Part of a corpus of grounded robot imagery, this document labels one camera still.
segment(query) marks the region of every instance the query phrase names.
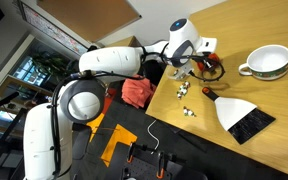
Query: white cup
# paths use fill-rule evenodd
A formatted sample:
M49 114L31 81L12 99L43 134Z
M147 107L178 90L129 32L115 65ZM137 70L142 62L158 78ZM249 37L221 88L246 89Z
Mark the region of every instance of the white cup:
M254 50L239 66L241 75L261 80L274 80L288 72L288 48L281 45L266 45Z

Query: floor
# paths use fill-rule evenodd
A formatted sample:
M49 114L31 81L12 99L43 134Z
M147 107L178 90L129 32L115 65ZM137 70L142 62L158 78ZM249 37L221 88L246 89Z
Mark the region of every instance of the floor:
M120 98L120 84L115 85L115 88L118 90L117 94L100 127L115 128L116 124L120 124L137 136L138 144L155 147L156 140L147 132L148 126L155 119L146 115L144 109L126 105ZM287 174L159 120L151 126L150 132L160 141L158 150L176 154L178 158L186 160L185 166L204 173L210 180L288 180ZM112 133L111 130L99 129L89 143L84 158L74 160L71 171L77 172L76 179L105 179L109 172L100 157Z

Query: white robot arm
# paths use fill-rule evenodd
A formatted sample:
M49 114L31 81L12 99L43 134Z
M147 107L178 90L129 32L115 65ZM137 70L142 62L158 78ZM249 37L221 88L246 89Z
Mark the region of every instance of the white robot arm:
M72 123L86 124L102 111L103 84L134 76L146 59L165 62L191 74L193 54L213 53L215 38L199 36L188 19L174 22L170 40L145 47L110 47L83 54L80 73L61 82L52 103L28 112L24 129L25 179L70 179Z

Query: black handle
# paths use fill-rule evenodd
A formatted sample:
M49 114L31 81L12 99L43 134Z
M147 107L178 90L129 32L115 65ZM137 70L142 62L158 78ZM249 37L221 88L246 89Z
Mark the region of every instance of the black handle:
M207 87L204 87L202 89L202 92L213 101L215 101L219 97L210 88L207 88Z

